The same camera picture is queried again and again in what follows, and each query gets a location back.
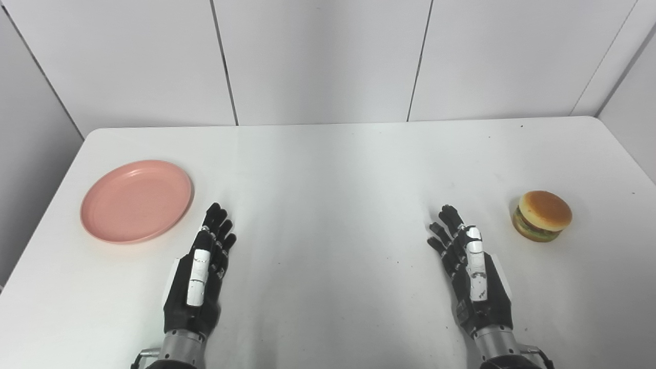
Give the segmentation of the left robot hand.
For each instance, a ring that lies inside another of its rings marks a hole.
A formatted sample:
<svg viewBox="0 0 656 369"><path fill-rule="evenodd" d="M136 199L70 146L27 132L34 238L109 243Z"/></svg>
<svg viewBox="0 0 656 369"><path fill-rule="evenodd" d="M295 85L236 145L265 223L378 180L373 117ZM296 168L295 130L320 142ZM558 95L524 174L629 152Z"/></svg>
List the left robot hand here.
<svg viewBox="0 0 656 369"><path fill-rule="evenodd" d="M189 252L179 259L163 306L164 333L187 330L208 338L220 317L219 294L236 243L227 210L213 203Z"/></svg>

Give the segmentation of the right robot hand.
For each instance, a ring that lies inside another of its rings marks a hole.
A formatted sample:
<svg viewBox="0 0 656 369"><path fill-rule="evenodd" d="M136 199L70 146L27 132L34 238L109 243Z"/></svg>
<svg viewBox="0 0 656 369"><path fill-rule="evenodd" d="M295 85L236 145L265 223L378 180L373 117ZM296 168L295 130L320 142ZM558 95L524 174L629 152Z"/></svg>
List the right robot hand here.
<svg viewBox="0 0 656 369"><path fill-rule="evenodd" d="M492 326L513 329L510 297L492 256L483 249L478 227L466 225L449 204L438 217L440 223L429 225L432 235L427 242L439 255L452 285L459 325L473 338Z"/></svg>

